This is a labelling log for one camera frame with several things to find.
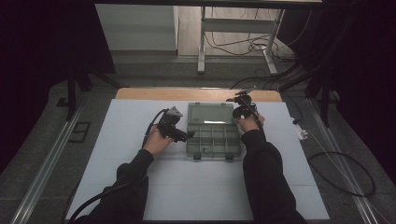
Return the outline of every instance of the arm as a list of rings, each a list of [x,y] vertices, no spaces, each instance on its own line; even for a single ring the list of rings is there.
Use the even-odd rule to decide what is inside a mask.
[[[237,121],[245,132],[247,147],[244,177],[250,208],[256,223],[306,223],[296,210],[296,201],[283,176],[282,157],[274,145],[262,138],[254,118]]]
[[[91,213],[77,223],[141,223],[146,207],[149,191],[147,169],[154,161],[153,155],[163,151],[173,139],[161,137],[154,126],[144,149],[140,149],[130,163],[124,163],[117,169],[117,181],[104,191],[114,189],[127,183],[135,183],[119,191],[109,194]]]

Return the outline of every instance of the wooden board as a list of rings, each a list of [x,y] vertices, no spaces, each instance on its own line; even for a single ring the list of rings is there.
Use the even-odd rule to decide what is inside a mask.
[[[117,93],[118,100],[163,100],[163,101],[210,101],[225,102],[234,98],[240,90],[219,89],[165,89],[165,88],[123,88]],[[282,102],[277,91],[252,91],[253,102]]]

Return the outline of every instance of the black cloth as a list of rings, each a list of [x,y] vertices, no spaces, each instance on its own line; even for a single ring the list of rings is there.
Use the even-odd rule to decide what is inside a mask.
[[[247,147],[244,177],[255,223],[306,223],[283,176],[282,157],[257,130],[242,135]]]
[[[296,211],[296,201],[283,176],[282,157],[276,147],[256,130],[245,133],[242,141],[247,147],[243,167],[255,223],[306,223]],[[148,151],[139,150],[131,163],[119,167],[116,183],[105,190],[143,179],[153,160]],[[78,223],[141,223],[148,191],[149,179],[145,178],[102,199],[88,217],[79,219]]]
[[[153,156],[145,149],[138,151],[130,163],[124,163],[117,169],[117,181],[113,189],[130,182],[136,183],[101,199],[100,203],[87,217],[80,218],[76,223],[83,224],[135,224],[141,223],[146,208],[149,191],[147,169],[154,161]]]

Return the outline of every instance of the metal pole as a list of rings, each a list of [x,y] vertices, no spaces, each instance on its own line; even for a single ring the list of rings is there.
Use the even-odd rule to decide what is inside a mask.
[[[205,72],[205,7],[201,7],[201,13],[201,42],[198,54],[198,74],[203,74]]]
[[[265,61],[267,61],[268,69],[270,70],[271,74],[277,74],[276,67],[274,65],[273,58],[272,58],[272,46],[274,44],[274,40],[275,40],[275,37],[277,34],[277,30],[279,28],[280,20],[282,19],[282,15],[283,15],[284,11],[285,11],[284,9],[280,9],[277,12],[276,18],[274,20],[274,26],[273,26],[270,38],[268,39],[267,47],[263,51]]]

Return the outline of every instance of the white tabletop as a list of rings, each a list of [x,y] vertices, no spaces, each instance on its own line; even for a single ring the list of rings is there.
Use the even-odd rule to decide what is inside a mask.
[[[175,105],[185,116],[177,127],[186,131],[188,103],[191,102],[113,100],[66,219],[114,183],[118,166],[136,155],[149,123],[160,110]],[[284,175],[296,198],[297,210],[305,219],[329,219],[286,105],[257,103],[257,107],[266,117],[267,140],[282,154]],[[148,179],[144,220],[252,220],[242,158],[193,161],[186,156],[185,143],[172,143],[156,156],[148,168]],[[89,214],[97,204],[80,214]]]

